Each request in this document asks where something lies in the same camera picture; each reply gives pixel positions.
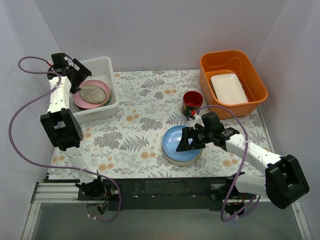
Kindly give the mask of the blue round plate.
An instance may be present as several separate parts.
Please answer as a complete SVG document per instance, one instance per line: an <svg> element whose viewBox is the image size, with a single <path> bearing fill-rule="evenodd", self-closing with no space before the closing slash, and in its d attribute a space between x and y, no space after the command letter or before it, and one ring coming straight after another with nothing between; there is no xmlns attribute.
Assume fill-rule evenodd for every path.
<svg viewBox="0 0 320 240"><path fill-rule="evenodd" d="M176 159L182 160L182 152L176 152L176 148L182 138L182 128L185 128L185 125L177 125L169 128L162 137L162 149L164 149L167 154ZM195 154L197 150L190 150L191 155Z"/></svg>

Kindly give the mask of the pink round plate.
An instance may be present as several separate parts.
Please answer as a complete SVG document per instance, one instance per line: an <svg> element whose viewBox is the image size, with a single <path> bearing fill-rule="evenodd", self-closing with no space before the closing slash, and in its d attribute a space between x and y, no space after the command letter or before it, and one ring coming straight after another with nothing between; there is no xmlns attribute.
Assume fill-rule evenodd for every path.
<svg viewBox="0 0 320 240"><path fill-rule="evenodd" d="M73 95L73 103L81 109L94 109L104 106L111 98L111 89L103 81L86 80L80 85L80 91Z"/></svg>

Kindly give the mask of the small cream patterned plate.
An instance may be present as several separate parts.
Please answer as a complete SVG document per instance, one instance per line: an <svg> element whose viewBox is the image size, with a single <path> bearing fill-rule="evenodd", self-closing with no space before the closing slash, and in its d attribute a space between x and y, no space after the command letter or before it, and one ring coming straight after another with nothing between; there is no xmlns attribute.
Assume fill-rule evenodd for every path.
<svg viewBox="0 0 320 240"><path fill-rule="evenodd" d="M101 104L107 99L106 91L95 84L83 86L79 92L81 98L91 104Z"/></svg>

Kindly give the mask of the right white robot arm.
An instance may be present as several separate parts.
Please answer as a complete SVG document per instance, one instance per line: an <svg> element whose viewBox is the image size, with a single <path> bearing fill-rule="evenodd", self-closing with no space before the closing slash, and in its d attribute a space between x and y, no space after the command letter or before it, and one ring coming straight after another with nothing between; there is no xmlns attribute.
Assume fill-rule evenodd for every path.
<svg viewBox="0 0 320 240"><path fill-rule="evenodd" d="M276 207L285 209L310 191L309 184L296 157L272 153L252 142L232 127L224 127L214 112L194 116L192 127L183 127L177 152L201 150L212 143L226 152L243 157L262 176L243 172L230 176L216 195L237 199L243 194L268 198Z"/></svg>

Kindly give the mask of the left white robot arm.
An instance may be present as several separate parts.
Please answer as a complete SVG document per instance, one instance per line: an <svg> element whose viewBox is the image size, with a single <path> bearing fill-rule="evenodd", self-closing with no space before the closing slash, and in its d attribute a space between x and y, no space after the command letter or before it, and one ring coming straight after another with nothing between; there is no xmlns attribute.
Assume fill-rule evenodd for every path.
<svg viewBox="0 0 320 240"><path fill-rule="evenodd" d="M79 175L76 187L89 198L101 200L106 197L107 189L98 171L85 157L82 147L83 131L70 110L70 94L80 90L80 84L92 72L77 59L65 53L54 53L51 56L52 66L47 78L51 85L49 107L46 114L41 115L40 122L54 147L59 148L72 163L71 169Z"/></svg>

